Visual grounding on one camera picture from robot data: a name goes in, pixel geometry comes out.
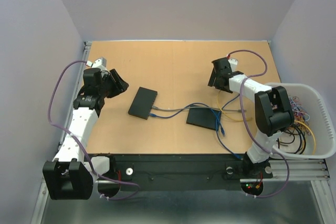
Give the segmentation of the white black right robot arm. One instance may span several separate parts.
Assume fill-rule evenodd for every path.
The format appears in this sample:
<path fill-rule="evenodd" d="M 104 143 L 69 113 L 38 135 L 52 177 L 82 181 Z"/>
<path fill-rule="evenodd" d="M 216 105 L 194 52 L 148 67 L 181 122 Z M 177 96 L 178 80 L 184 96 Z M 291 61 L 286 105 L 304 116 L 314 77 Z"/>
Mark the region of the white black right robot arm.
<path fill-rule="evenodd" d="M 274 145 L 281 134 L 294 123 L 287 90 L 282 86 L 261 84 L 240 71 L 233 71 L 233 63 L 228 57 L 213 60 L 212 64 L 208 86 L 228 93 L 237 92 L 241 106 L 243 97 L 255 106 L 256 135 L 252 135 L 246 118 L 243 117 L 246 130 L 253 141 L 243 157 L 243 174 L 248 177 L 255 176 L 274 155 L 286 160 L 284 155 L 275 150 Z"/>

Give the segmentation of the black switch with ports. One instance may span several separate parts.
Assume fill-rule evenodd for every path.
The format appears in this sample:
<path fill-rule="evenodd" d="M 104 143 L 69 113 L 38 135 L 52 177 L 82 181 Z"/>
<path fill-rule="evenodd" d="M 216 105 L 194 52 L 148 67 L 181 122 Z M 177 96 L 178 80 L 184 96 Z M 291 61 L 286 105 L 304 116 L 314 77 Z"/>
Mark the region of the black switch with ports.
<path fill-rule="evenodd" d="M 139 87 L 128 110 L 128 115 L 147 120 L 157 94 L 157 91 Z"/>

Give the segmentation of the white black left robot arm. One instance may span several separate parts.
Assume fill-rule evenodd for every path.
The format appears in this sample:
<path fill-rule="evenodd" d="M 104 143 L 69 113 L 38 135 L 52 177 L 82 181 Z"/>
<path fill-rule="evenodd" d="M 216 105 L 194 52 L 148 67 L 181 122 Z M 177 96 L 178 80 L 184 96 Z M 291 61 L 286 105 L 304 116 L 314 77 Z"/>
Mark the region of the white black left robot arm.
<path fill-rule="evenodd" d="M 104 100 L 122 94 L 128 86 L 115 69 L 84 70 L 83 86 L 73 101 L 70 127 L 64 129 L 64 142 L 53 160 L 43 166 L 51 199 L 89 199 L 99 175 L 106 179 L 116 175 L 117 166 L 109 158 L 90 158 L 86 147 Z"/>

